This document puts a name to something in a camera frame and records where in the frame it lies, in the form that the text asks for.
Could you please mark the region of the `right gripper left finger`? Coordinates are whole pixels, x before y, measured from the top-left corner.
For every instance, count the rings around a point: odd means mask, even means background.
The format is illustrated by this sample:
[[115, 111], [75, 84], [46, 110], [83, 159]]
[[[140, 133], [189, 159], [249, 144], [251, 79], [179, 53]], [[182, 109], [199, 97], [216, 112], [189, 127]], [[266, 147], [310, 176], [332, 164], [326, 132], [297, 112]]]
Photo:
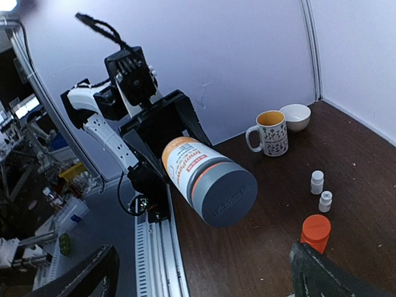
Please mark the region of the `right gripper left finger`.
[[29, 296], [90, 296], [103, 284], [102, 296], [115, 296], [120, 260], [114, 246], [103, 245], [63, 276], [29, 293]]

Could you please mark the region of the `grey capped white orange bottle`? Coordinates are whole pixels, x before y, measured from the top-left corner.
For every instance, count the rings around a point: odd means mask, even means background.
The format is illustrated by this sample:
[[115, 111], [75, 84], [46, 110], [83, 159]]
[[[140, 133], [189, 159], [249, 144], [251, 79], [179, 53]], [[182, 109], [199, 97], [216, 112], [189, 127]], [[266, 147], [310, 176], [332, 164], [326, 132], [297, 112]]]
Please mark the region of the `grey capped white orange bottle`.
[[214, 228], [234, 225], [256, 201], [254, 175], [192, 137], [173, 139], [164, 148], [161, 160], [176, 189]]

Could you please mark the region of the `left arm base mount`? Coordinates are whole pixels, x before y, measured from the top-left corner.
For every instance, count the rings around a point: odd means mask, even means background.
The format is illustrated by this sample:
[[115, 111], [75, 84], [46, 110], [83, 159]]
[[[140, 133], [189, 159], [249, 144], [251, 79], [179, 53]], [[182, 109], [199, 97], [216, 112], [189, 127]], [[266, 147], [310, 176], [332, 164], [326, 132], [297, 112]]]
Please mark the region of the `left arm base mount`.
[[126, 207], [121, 199], [121, 183], [124, 176], [125, 173], [122, 172], [117, 186], [117, 200], [125, 213], [133, 217], [147, 214], [149, 223], [158, 223], [170, 218], [166, 183], [161, 177], [151, 173], [147, 175], [141, 175], [134, 171], [128, 173], [127, 178], [137, 195]]

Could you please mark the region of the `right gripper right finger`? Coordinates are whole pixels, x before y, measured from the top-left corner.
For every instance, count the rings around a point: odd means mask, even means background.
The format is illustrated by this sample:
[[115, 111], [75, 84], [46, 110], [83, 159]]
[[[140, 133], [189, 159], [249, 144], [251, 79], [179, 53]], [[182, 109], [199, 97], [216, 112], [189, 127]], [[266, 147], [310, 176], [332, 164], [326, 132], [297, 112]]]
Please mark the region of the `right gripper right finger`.
[[295, 242], [290, 251], [295, 296], [386, 296], [360, 278], [345, 272], [306, 243]]

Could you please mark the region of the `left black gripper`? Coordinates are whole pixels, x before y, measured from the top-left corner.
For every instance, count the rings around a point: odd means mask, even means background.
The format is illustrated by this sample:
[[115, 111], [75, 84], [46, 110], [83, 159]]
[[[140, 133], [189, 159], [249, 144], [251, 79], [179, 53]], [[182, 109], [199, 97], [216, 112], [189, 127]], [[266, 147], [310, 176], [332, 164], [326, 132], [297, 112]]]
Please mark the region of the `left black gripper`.
[[120, 127], [120, 136], [137, 158], [136, 165], [130, 165], [128, 178], [133, 186], [148, 186], [159, 181], [168, 184], [160, 157], [166, 145], [184, 131], [213, 147], [204, 132], [191, 100], [182, 91], [175, 90], [158, 100], [150, 109], [135, 115]]

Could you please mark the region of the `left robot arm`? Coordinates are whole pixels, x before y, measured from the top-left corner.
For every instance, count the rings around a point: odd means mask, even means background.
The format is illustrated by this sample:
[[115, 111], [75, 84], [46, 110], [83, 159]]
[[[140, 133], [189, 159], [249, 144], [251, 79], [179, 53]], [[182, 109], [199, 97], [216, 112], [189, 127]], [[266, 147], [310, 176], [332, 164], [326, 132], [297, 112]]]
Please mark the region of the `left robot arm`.
[[96, 139], [120, 165], [138, 192], [135, 217], [164, 213], [170, 179], [161, 162], [166, 145], [185, 132], [211, 147], [191, 100], [182, 91], [156, 93], [146, 103], [132, 106], [111, 82], [94, 87], [88, 79], [61, 95], [72, 124]]

